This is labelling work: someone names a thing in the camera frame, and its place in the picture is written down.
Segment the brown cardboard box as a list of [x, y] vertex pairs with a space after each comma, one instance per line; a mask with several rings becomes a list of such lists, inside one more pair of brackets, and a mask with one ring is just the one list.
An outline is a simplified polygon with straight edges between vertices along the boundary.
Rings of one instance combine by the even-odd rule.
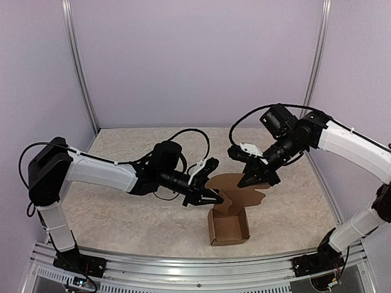
[[210, 245], [228, 246], [243, 244], [250, 238], [246, 208], [258, 206], [266, 196], [263, 190], [268, 183], [258, 183], [240, 188], [244, 177], [240, 173], [226, 173], [212, 177], [205, 184], [208, 189], [218, 191], [223, 202], [216, 204], [208, 213]]

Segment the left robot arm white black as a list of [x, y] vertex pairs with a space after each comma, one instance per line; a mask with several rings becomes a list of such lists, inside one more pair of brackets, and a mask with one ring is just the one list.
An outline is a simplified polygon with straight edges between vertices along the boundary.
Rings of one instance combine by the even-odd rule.
[[44, 143], [43, 149], [28, 165], [28, 191], [57, 256], [70, 270], [80, 271], [86, 264], [65, 213], [92, 209], [97, 200], [101, 211], [103, 196], [119, 193], [133, 196], [130, 203], [140, 207], [140, 198], [163, 187], [183, 195], [183, 206], [221, 204], [223, 199], [206, 186], [209, 174], [219, 164], [204, 158], [197, 170], [187, 175], [177, 170], [186, 159], [180, 144], [172, 139], [157, 143], [151, 152], [135, 161], [117, 162], [83, 153], [67, 145], [62, 137]]

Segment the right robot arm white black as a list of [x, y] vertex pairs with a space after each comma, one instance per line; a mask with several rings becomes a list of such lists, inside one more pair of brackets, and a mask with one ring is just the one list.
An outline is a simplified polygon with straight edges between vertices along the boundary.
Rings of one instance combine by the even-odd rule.
[[277, 170], [296, 162], [310, 149], [334, 154], [339, 161], [345, 160], [362, 169], [358, 174], [351, 167], [337, 170], [337, 176], [351, 179], [357, 184], [353, 191], [369, 190], [370, 176], [381, 182], [374, 202], [353, 215], [344, 224], [329, 231], [312, 258], [316, 270], [325, 271], [352, 243], [369, 236], [379, 226], [390, 222], [390, 148], [371, 140], [349, 128], [319, 109], [300, 106], [308, 114], [297, 118], [290, 112], [292, 104], [269, 104], [262, 106], [264, 114], [260, 122], [269, 131], [275, 142], [261, 151], [250, 143], [231, 143], [228, 155], [245, 163], [244, 177], [238, 187], [267, 183], [280, 183]]

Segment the right aluminium frame post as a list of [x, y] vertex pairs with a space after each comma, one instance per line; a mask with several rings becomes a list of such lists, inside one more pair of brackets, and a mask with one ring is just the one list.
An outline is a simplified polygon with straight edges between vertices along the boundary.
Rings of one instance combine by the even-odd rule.
[[326, 45], [327, 31], [329, 27], [329, 20], [331, 15], [331, 0], [324, 0], [321, 9], [320, 26], [318, 29], [318, 36], [316, 39], [315, 53], [312, 61], [312, 67], [310, 70], [309, 81], [307, 83], [304, 105], [310, 106], [315, 91], [316, 82], [321, 68], [321, 62], [323, 59], [324, 47]]

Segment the aluminium frame post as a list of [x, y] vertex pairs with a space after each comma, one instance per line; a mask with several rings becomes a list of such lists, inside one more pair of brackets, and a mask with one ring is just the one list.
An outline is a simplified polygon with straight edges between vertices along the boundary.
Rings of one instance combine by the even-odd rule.
[[318, 36], [316, 39], [315, 53], [312, 61], [312, 67], [310, 70], [309, 81], [307, 83], [304, 105], [310, 106], [315, 91], [316, 82], [321, 68], [321, 62], [323, 59], [324, 47], [326, 45], [327, 31], [329, 27], [329, 20], [331, 15], [331, 0], [324, 0], [321, 9], [320, 26], [318, 29]]
[[70, 54], [75, 69], [75, 75], [78, 81], [78, 85], [81, 91], [81, 97], [84, 107], [87, 112], [89, 123], [92, 127], [92, 131], [96, 136], [100, 131], [100, 125], [93, 108], [92, 100], [90, 98], [89, 90], [87, 87], [86, 77], [82, 67], [81, 57], [78, 49], [78, 42], [76, 37], [75, 24], [73, 21], [73, 12], [70, 0], [61, 1], [62, 12], [64, 16], [65, 30], [67, 32], [68, 43], [70, 47]]

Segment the front aluminium frame rail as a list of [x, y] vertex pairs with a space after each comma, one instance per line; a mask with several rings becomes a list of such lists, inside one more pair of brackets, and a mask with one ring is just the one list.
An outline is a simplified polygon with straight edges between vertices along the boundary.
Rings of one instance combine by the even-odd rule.
[[[36, 243], [19, 292], [63, 292], [80, 275], [53, 267], [51, 244]], [[295, 277], [292, 259], [313, 249], [237, 258], [174, 258], [116, 253], [81, 247], [108, 262], [98, 292], [322, 292], [316, 277]], [[348, 263], [332, 292], [379, 292], [363, 246], [353, 244]]]

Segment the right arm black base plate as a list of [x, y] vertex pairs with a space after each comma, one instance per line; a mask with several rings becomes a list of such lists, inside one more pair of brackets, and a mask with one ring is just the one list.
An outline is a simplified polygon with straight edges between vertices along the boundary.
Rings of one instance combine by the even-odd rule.
[[319, 253], [302, 255], [292, 259], [292, 265], [295, 277], [303, 277], [316, 273], [325, 272], [341, 268], [344, 266], [344, 259], [341, 255], [337, 255], [334, 259], [330, 259], [326, 255]]

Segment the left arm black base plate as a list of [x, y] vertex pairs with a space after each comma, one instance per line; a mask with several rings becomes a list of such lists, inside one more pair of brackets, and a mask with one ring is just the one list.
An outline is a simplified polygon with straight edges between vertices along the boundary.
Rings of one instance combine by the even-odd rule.
[[79, 251], [65, 251], [56, 253], [53, 266], [89, 277], [102, 278], [106, 269], [107, 260], [104, 258], [84, 255]]

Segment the left aluminium frame post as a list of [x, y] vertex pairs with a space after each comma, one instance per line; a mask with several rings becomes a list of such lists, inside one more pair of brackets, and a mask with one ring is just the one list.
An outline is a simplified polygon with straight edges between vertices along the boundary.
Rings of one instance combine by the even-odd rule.
[[70, 47], [70, 54], [75, 69], [75, 75], [78, 81], [78, 85], [81, 91], [81, 97], [84, 107], [87, 112], [89, 123], [92, 127], [92, 131], [96, 136], [100, 131], [100, 125], [93, 108], [92, 100], [90, 98], [89, 90], [87, 87], [86, 77], [82, 67], [81, 57], [78, 49], [78, 42], [76, 37], [75, 24], [73, 21], [73, 12], [70, 0], [61, 1], [62, 12], [64, 16], [65, 30], [67, 32], [68, 43]]

